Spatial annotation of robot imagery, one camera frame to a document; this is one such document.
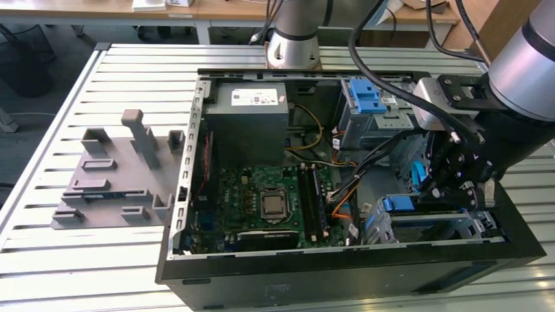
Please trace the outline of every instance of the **metal sheet panel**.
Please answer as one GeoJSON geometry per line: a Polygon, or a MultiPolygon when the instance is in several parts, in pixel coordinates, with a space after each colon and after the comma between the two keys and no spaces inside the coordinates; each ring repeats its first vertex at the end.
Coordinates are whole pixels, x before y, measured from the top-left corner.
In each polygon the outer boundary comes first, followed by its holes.
{"type": "MultiPolygon", "coordinates": [[[[325,69],[355,69],[346,48],[323,47],[325,69]]],[[[3,311],[187,311],[154,282],[163,227],[54,231],[49,225],[70,182],[89,126],[131,137],[125,109],[143,109],[155,135],[187,129],[198,68],[263,68],[261,47],[115,44],[91,58],[82,79],[0,212],[3,311]]],[[[471,62],[421,49],[361,49],[375,70],[480,75],[471,62]]],[[[450,294],[275,307],[273,311],[505,311],[555,309],[555,158],[542,148],[505,178],[548,257],[482,278],[450,294]]]]}

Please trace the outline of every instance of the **motherboard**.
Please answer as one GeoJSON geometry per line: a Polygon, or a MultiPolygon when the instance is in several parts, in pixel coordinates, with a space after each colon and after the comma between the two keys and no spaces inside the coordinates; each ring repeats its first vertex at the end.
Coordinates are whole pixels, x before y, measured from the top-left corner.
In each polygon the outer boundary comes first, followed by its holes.
{"type": "Polygon", "coordinates": [[[223,168],[215,211],[199,214],[202,251],[343,246],[343,226],[326,217],[333,188],[326,166],[223,168]]]}

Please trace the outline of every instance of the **wooden desk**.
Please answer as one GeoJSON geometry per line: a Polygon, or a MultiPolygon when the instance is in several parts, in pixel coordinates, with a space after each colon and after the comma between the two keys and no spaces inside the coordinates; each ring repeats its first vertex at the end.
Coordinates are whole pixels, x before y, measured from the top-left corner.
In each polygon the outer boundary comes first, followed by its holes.
{"type": "MultiPolygon", "coordinates": [[[[167,6],[166,11],[153,12],[134,12],[131,3],[133,0],[0,0],[0,23],[194,26],[201,44],[210,44],[210,27],[262,27],[265,24],[265,0],[195,0],[189,8],[167,6]]],[[[405,6],[395,16],[399,31],[427,31],[423,10],[405,6]]],[[[434,14],[441,42],[459,20],[451,9],[445,14],[434,14]]],[[[391,30],[393,19],[370,29],[391,30]]]]}
{"type": "MultiPolygon", "coordinates": [[[[263,0],[202,0],[198,10],[198,19],[202,20],[265,20],[267,5],[263,0]]],[[[398,24],[426,24],[425,10],[414,10],[403,6],[395,13],[398,24]]],[[[447,8],[443,14],[434,14],[434,22],[457,25],[459,17],[447,8]]]]}
{"type": "Polygon", "coordinates": [[[195,26],[201,1],[191,7],[134,12],[133,0],[0,0],[0,23],[195,26]]]}
{"type": "MultiPolygon", "coordinates": [[[[266,19],[266,7],[263,0],[202,0],[198,19],[202,21],[202,27],[262,27],[266,19]]],[[[395,17],[398,18],[399,31],[427,31],[425,10],[414,10],[405,6],[395,13],[395,17]]],[[[433,19],[438,41],[443,43],[451,27],[459,23],[461,18],[451,8],[447,8],[443,14],[434,14],[433,19]]],[[[367,29],[393,30],[393,18],[367,29]]]]}

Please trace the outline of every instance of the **blue plastic clip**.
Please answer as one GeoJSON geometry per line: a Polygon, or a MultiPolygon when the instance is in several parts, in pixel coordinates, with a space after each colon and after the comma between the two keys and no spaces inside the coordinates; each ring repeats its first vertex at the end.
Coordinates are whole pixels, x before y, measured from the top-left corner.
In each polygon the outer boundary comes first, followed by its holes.
{"type": "Polygon", "coordinates": [[[413,211],[415,206],[409,196],[390,196],[383,199],[386,211],[413,211]]]}
{"type": "Polygon", "coordinates": [[[362,114],[383,114],[389,108],[382,104],[381,92],[367,79],[351,79],[351,93],[354,95],[358,112],[362,114]]]}
{"type": "Polygon", "coordinates": [[[413,163],[410,175],[413,176],[413,186],[415,187],[415,193],[419,193],[418,186],[426,179],[425,165],[421,161],[415,161],[413,163]]]}

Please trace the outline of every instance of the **ram slot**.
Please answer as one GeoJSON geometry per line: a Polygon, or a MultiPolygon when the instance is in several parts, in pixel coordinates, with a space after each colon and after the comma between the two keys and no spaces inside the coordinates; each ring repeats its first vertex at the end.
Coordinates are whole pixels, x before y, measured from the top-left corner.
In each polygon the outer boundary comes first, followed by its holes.
{"type": "Polygon", "coordinates": [[[321,192],[314,173],[314,169],[309,167],[301,167],[297,170],[305,222],[305,235],[309,241],[317,242],[323,238],[323,229],[319,216],[321,192]]]}
{"type": "Polygon", "coordinates": [[[326,238],[329,236],[329,222],[326,221],[326,198],[321,189],[321,180],[318,169],[313,169],[313,179],[314,179],[314,186],[317,189],[317,216],[319,218],[319,233],[326,238]]]}

